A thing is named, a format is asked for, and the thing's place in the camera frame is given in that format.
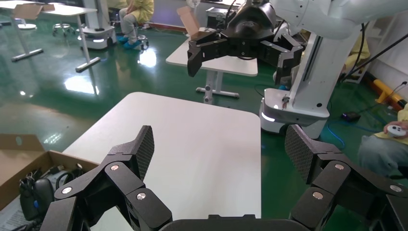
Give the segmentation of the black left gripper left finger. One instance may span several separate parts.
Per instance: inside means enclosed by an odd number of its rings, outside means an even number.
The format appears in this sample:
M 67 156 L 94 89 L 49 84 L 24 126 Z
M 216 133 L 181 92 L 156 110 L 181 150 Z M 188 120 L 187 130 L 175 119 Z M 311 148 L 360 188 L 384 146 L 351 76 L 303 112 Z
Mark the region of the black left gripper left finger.
M 114 146 L 94 169 L 59 187 L 43 231 L 88 231 L 116 207 L 135 231 L 158 231 L 172 221 L 169 208 L 144 183 L 154 153 L 153 129 Z

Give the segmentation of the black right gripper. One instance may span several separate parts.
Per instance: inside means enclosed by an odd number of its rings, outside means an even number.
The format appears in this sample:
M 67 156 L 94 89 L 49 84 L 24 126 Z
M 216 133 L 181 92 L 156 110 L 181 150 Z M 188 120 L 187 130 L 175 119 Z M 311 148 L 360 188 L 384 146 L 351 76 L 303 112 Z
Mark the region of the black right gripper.
M 257 58 L 276 68 L 275 84 L 289 77 L 300 64 L 304 50 L 289 34 L 274 42 L 276 13 L 271 3 L 242 7 L 224 30 L 199 31 L 188 42 L 187 71 L 194 77 L 203 62 L 224 56 Z

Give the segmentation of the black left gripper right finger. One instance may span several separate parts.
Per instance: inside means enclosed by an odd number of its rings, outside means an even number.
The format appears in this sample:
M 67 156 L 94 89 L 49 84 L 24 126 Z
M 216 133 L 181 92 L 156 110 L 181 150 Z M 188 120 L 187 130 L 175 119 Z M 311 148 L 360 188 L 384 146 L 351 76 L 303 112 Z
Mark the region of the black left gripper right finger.
M 309 138 L 299 125 L 286 129 L 285 151 L 309 188 L 290 219 L 322 230 L 337 206 L 362 219 L 371 231 L 408 228 L 408 190 L 351 162 L 336 146 Z

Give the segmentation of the bare human hand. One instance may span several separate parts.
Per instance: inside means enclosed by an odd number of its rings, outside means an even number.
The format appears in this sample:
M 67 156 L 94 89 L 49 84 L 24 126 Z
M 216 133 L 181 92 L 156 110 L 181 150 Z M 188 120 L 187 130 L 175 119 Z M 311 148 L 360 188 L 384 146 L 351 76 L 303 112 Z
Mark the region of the bare human hand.
M 400 126 L 403 130 L 408 130 L 408 121 L 392 121 L 388 123 L 387 125 L 384 126 L 383 131 L 384 133 L 388 132 L 388 127 L 389 126 Z

